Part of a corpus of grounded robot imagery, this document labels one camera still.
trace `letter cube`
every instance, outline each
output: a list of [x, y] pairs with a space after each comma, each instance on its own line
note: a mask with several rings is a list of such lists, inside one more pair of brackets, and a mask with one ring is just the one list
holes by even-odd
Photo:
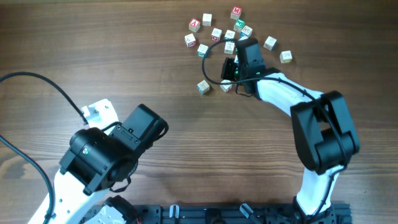
[[204, 44], [200, 44], [199, 48], [198, 48], [198, 56], [199, 57], [204, 57], [205, 53], [207, 52], [207, 49], [209, 49], [209, 47], [207, 47]]
[[226, 53], [226, 54], [233, 54], [233, 53], [234, 53], [234, 48], [235, 48], [235, 43], [232, 43], [232, 42], [225, 42], [224, 53]]
[[[229, 80], [223, 80], [221, 83], [231, 83]], [[232, 88], [232, 84], [227, 84], [227, 85], [220, 85], [221, 89], [224, 90], [224, 92], [228, 92]]]
[[276, 44], [276, 39], [269, 36], [266, 40], [266, 42], [264, 43], [264, 47], [268, 50], [272, 50], [272, 48], [274, 48]]
[[211, 14], [203, 13], [203, 19], [201, 21], [204, 26], [211, 26]]
[[227, 30], [225, 32], [224, 39], [228, 40], [228, 39], [233, 39], [233, 38], [235, 38], [235, 32], [231, 31], [231, 30]]
[[246, 36], [246, 37], [250, 37], [250, 35], [253, 33], [253, 29], [248, 27], [248, 26], [244, 26], [242, 31], [241, 31], [241, 37]]
[[193, 47], [197, 44], [197, 40], [195, 40], [193, 34], [188, 34], [185, 36], [185, 43], [188, 47]]
[[198, 32], [200, 28], [200, 22], [197, 19], [192, 19], [191, 22], [189, 22], [189, 29], [193, 32]]
[[234, 30], [235, 30], [236, 32], [241, 32], [242, 29], [243, 29], [243, 27], [244, 27], [244, 21], [241, 20], [241, 19], [238, 19], [238, 20], [235, 22]]
[[237, 20], [242, 14], [242, 8], [234, 6], [231, 11], [231, 19]]
[[213, 32], [211, 33], [211, 39], [215, 40], [215, 41], [219, 41], [222, 32], [223, 32], [222, 30], [214, 28]]
[[293, 59], [291, 51], [287, 50], [280, 53], [280, 62], [281, 63], [289, 63]]
[[200, 94], [205, 94], [210, 90], [210, 86], [205, 80], [203, 80], [198, 84], [198, 90], [200, 91]]

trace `green cube face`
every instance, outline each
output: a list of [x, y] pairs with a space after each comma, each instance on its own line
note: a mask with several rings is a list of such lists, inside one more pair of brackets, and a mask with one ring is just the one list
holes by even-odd
[[235, 22], [235, 26], [237, 26], [237, 27], [239, 27], [239, 28], [243, 28], [243, 27], [244, 27], [244, 21], [241, 20], [241, 19], [238, 19], [238, 20]]

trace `wooden table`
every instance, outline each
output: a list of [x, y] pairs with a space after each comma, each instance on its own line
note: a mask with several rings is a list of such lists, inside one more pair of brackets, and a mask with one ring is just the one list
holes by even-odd
[[[350, 203], [355, 223], [396, 223], [398, 215], [398, 5], [380, 1], [142, 1], [0, 6], [0, 74], [30, 71], [59, 84], [81, 107], [112, 101], [123, 121], [140, 103], [170, 132], [140, 159], [121, 195], [132, 204], [291, 202], [302, 182], [290, 118], [275, 106], [224, 93], [201, 95], [201, 58], [189, 49], [191, 18], [213, 14], [195, 34], [233, 29], [234, 5], [263, 45], [268, 67], [313, 90], [344, 94], [361, 151], [332, 199]], [[206, 63], [220, 80], [223, 45]], [[279, 53], [291, 50], [293, 63]], [[0, 85], [0, 133], [51, 179], [79, 116], [48, 84]], [[26, 223], [47, 194], [40, 175], [0, 145], [0, 223]]]

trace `wooden surface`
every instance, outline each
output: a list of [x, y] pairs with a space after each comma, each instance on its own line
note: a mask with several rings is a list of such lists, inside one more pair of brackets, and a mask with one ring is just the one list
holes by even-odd
[[[254, 98], [212, 85], [199, 94], [201, 58], [183, 37], [188, 22], [213, 14], [195, 34], [233, 29], [233, 5], [262, 45], [268, 67], [313, 90], [344, 94], [361, 151], [332, 199], [350, 203], [355, 223], [398, 219], [398, 5], [388, 1], [142, 1], [0, 6], [0, 75], [37, 72], [81, 107], [112, 101], [123, 121], [140, 103], [170, 131], [140, 159], [121, 195], [133, 204], [291, 202], [302, 182], [290, 118]], [[291, 50], [294, 61], [279, 63]], [[223, 45], [206, 63], [220, 80]], [[0, 134], [53, 179], [81, 119], [56, 90], [33, 78], [0, 85]], [[0, 145], [0, 223], [26, 223], [47, 194], [40, 175]]]

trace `wood grain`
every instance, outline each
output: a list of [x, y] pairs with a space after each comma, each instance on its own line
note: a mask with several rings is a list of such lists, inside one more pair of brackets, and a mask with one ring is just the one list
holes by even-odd
[[[393, 1], [131, 1], [0, 6], [0, 75], [25, 70], [59, 84], [78, 106], [108, 98], [120, 120], [145, 103], [170, 132], [140, 159], [122, 193], [133, 204], [291, 202], [303, 165], [290, 119], [254, 98], [200, 95], [201, 58], [183, 37], [188, 22], [213, 14], [195, 34], [211, 45], [214, 27], [233, 28], [229, 12], [264, 43], [268, 67], [301, 85], [344, 94], [361, 151], [339, 178], [332, 199], [350, 203], [355, 223], [396, 223], [398, 215], [398, 3]], [[294, 61], [279, 63], [291, 50]], [[226, 55], [218, 47], [206, 71], [219, 80]], [[51, 86], [33, 78], [0, 85], [0, 134], [50, 177], [83, 128]], [[45, 197], [39, 174], [0, 146], [0, 223], [26, 223]]]

